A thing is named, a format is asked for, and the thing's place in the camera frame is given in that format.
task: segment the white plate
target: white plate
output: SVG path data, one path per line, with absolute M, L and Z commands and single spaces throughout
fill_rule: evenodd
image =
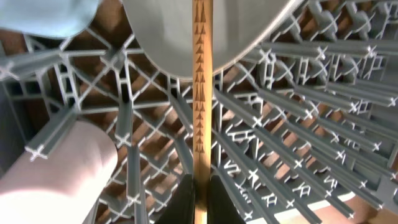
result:
M 235 63 L 303 0 L 214 0 L 213 69 Z M 192 79 L 192 0 L 123 0 L 139 45 L 173 77 Z

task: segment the white bowl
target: white bowl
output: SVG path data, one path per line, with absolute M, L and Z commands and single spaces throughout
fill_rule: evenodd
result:
M 230 66 L 303 0 L 214 0 L 213 73 Z M 133 33 L 163 73 L 192 79 L 192 0 L 124 0 Z

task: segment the wooden stick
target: wooden stick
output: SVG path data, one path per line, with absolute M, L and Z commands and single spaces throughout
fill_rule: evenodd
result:
M 207 224 L 213 97 L 213 0 L 193 0 L 193 178 L 197 187 L 195 224 Z

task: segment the wooden handle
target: wooden handle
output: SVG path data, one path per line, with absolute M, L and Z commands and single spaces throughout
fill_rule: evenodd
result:
M 197 185 L 195 224 L 207 224 L 213 97 L 213 0 L 193 0 L 193 178 Z

